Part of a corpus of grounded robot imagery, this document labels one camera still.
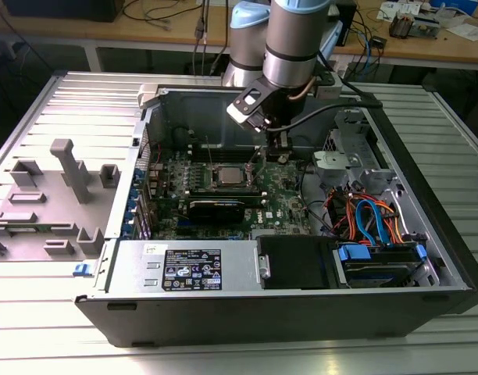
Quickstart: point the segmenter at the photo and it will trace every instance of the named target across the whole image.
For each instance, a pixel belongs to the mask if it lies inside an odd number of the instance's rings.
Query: floor
[[[56,70],[88,70],[87,60],[81,48],[50,45],[34,47]],[[0,64],[0,146],[50,77],[49,70],[27,46],[16,46],[16,49],[18,51],[14,61]],[[191,72],[191,55],[185,52],[150,53],[143,50],[103,48],[100,53],[105,70],[110,72],[164,74]],[[385,65],[366,77],[351,75],[349,79],[392,84],[423,82],[441,93],[453,110],[461,116],[466,109],[467,98],[470,97],[476,83],[474,72]],[[478,137],[478,104],[466,117],[466,123]]]

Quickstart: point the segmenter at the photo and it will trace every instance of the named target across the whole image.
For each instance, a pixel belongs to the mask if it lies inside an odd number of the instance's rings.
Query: blue cable
[[[371,48],[369,47],[369,41],[367,40],[367,37],[362,32],[357,31],[357,35],[359,37],[362,37],[362,39],[366,43],[366,51],[367,51],[367,58],[366,58],[366,63],[364,64],[364,69],[357,77],[357,80],[360,80],[362,78],[362,75],[367,71],[367,68],[369,67],[369,61],[371,60]]]
[[[364,226],[362,225],[362,207],[368,204],[371,206],[374,212],[374,216],[376,217],[376,227],[378,228],[378,234],[380,235],[380,240],[384,244],[390,244],[390,238],[388,237],[388,233],[383,227],[383,220],[381,218],[380,209],[378,206],[374,204],[373,201],[369,199],[363,199],[357,204],[357,208],[355,209],[355,221],[357,222],[357,228],[361,231],[361,233],[371,242],[372,246],[376,246],[376,241],[371,234],[369,234]]]

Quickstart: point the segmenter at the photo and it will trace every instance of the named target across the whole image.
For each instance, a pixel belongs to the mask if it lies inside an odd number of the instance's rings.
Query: motherboard
[[[309,213],[299,198],[297,163],[267,162],[260,152],[255,161],[236,161],[240,158],[214,155],[217,162],[206,162],[179,152],[162,153],[150,171],[153,239],[310,234]]]

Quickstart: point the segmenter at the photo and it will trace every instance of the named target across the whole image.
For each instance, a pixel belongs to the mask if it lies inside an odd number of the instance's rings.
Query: paper
[[[469,41],[478,41],[478,27],[472,26],[467,23],[463,25],[451,27],[448,31],[452,32],[453,34],[459,35]]]
[[[384,2],[381,4],[380,11],[376,16],[377,20],[385,20],[392,22],[395,18],[395,13],[411,13],[414,16],[418,16],[419,9],[421,8],[420,2],[414,2],[411,4],[403,4],[398,2]]]

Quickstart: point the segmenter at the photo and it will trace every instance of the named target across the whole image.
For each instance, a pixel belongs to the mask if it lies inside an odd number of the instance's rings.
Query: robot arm
[[[237,123],[260,131],[289,124],[303,110],[321,44],[328,57],[341,31],[337,23],[324,34],[329,7],[329,0],[274,0],[270,8],[236,5],[224,84],[251,83],[227,108]]]

